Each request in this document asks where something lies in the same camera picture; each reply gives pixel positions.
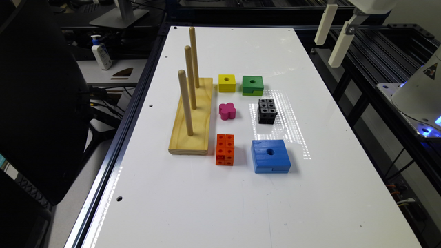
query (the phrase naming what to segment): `white tabletop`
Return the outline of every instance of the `white tabletop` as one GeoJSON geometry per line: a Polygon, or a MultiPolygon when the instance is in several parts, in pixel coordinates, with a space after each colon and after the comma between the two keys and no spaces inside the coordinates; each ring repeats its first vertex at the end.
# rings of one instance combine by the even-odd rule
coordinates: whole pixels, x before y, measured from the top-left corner
{"type": "Polygon", "coordinates": [[[188,27],[171,28],[112,197],[87,240],[104,247],[420,247],[292,29],[196,28],[201,77],[263,76],[259,97],[214,89],[208,156],[168,153],[188,27]],[[232,102],[236,119],[218,105],[232,102]],[[215,165],[216,134],[234,134],[234,166],[215,165]],[[253,139],[283,139],[288,174],[255,174],[253,139]]]}

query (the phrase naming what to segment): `monitor stand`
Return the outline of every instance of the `monitor stand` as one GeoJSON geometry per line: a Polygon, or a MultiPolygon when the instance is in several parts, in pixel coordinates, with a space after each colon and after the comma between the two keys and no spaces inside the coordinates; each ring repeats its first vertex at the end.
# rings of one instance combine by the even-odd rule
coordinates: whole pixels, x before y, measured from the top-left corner
{"type": "Polygon", "coordinates": [[[149,10],[133,10],[132,3],[128,0],[118,0],[119,8],[114,8],[95,20],[89,22],[90,25],[100,27],[124,29],[140,19],[149,10]]]}

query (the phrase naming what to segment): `pink flower-shaped block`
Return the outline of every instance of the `pink flower-shaped block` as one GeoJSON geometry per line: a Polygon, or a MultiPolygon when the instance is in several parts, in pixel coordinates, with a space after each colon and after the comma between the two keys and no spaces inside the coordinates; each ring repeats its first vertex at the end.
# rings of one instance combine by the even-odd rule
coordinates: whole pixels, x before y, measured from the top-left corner
{"type": "Polygon", "coordinates": [[[220,104],[219,105],[219,114],[220,118],[224,121],[236,118],[236,108],[234,108],[233,103],[220,104]]]}

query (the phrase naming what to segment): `blue light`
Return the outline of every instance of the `blue light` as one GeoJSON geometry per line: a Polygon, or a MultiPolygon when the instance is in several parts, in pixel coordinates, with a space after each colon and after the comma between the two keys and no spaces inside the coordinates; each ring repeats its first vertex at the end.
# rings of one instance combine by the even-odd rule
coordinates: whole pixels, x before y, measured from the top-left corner
{"type": "Polygon", "coordinates": [[[432,132],[432,129],[431,128],[427,128],[427,132],[422,131],[422,135],[428,136],[431,132],[432,132]]]}

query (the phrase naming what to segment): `green block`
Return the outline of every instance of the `green block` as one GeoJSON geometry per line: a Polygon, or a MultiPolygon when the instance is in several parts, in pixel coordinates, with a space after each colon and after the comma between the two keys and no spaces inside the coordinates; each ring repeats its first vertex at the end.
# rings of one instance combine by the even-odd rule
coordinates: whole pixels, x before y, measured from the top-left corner
{"type": "Polygon", "coordinates": [[[263,90],[254,90],[253,93],[245,93],[242,92],[243,96],[262,96],[263,95],[263,90]]]}
{"type": "Polygon", "coordinates": [[[251,93],[251,91],[263,91],[263,78],[261,76],[243,76],[242,91],[251,93]]]}

